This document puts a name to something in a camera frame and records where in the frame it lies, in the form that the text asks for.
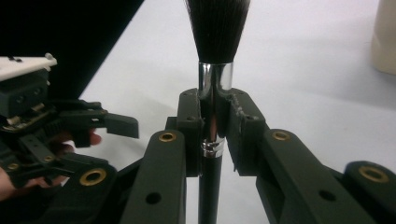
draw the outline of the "finger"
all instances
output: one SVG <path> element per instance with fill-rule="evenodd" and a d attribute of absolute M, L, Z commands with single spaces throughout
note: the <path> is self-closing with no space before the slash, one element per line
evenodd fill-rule
<path fill-rule="evenodd" d="M 49 185 L 49 184 L 45 181 L 44 177 L 36 178 L 36 179 L 35 179 L 35 182 L 36 182 L 37 185 L 40 186 L 41 188 L 47 189 L 47 188 L 52 188 L 52 187 L 55 187 L 55 186 L 60 185 L 62 182 L 64 182 L 64 181 L 66 180 L 66 178 L 67 178 L 67 177 L 66 177 L 66 176 L 63 176 L 63 175 L 57 176 L 57 177 L 51 179 L 51 185 Z"/>
<path fill-rule="evenodd" d="M 51 142 L 62 143 L 62 142 L 70 141 L 72 139 L 73 139 L 73 136 L 70 132 L 61 132 L 61 133 L 58 133 L 53 138 L 51 138 Z"/>
<path fill-rule="evenodd" d="M 74 148 L 71 145 L 64 143 L 50 143 L 49 148 L 57 157 L 62 157 L 68 152 L 74 152 Z"/>
<path fill-rule="evenodd" d="M 102 141 L 102 137 L 94 132 L 90 133 L 91 145 L 98 145 Z"/>
<path fill-rule="evenodd" d="M 25 195 L 37 185 L 38 183 L 35 180 L 29 180 L 22 189 L 15 189 L 7 173 L 0 168 L 0 202 L 8 198 Z"/>

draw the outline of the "brass insert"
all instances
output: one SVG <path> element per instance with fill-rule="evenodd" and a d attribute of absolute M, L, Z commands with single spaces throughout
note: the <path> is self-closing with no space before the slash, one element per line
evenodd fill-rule
<path fill-rule="evenodd" d="M 272 136 L 273 136 L 273 138 L 275 138 L 276 140 L 279 140 L 279 141 L 287 141 L 290 139 L 290 135 L 288 133 L 281 132 L 281 131 L 273 132 Z"/>
<path fill-rule="evenodd" d="M 102 182 L 106 178 L 106 171 L 102 168 L 95 168 L 87 171 L 80 179 L 82 186 L 93 186 Z"/>
<path fill-rule="evenodd" d="M 359 173 L 365 178 L 374 181 L 376 183 L 387 183 L 389 178 L 382 170 L 375 168 L 373 166 L 361 166 L 359 168 Z"/>
<path fill-rule="evenodd" d="M 44 158 L 44 161 L 53 161 L 53 157 L 52 156 L 46 156 Z"/>
<path fill-rule="evenodd" d="M 11 163 L 7 168 L 10 170 L 16 170 L 18 169 L 20 166 L 17 163 Z"/>
<path fill-rule="evenodd" d="M 159 139 L 162 142 L 172 142 L 176 140 L 176 135 L 174 133 L 163 133 Z"/>

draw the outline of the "white background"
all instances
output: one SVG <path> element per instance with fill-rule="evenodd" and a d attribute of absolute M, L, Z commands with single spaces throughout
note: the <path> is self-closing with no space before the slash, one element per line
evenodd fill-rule
<path fill-rule="evenodd" d="M 361 160 L 396 172 L 396 76 L 370 63 L 377 4 L 252 0 L 234 60 L 233 87 L 250 94 L 269 126 L 296 133 L 340 172 Z M 140 139 L 98 130 L 102 144 L 78 153 L 118 169 L 141 158 L 197 74 L 184 1 L 146 0 L 81 96 L 138 119 Z M 255 178 L 233 172 L 228 150 L 222 169 L 218 223 L 267 223 Z M 187 223 L 197 223 L 197 183 L 188 180 Z"/>

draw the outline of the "metal rod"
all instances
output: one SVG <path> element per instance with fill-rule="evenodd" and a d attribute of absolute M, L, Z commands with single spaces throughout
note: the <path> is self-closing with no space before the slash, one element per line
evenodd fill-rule
<path fill-rule="evenodd" d="M 198 222 L 214 224 L 217 220 L 221 160 L 224 148 L 228 103 L 233 64 L 199 63 L 199 98 L 205 122 L 199 190 Z"/>

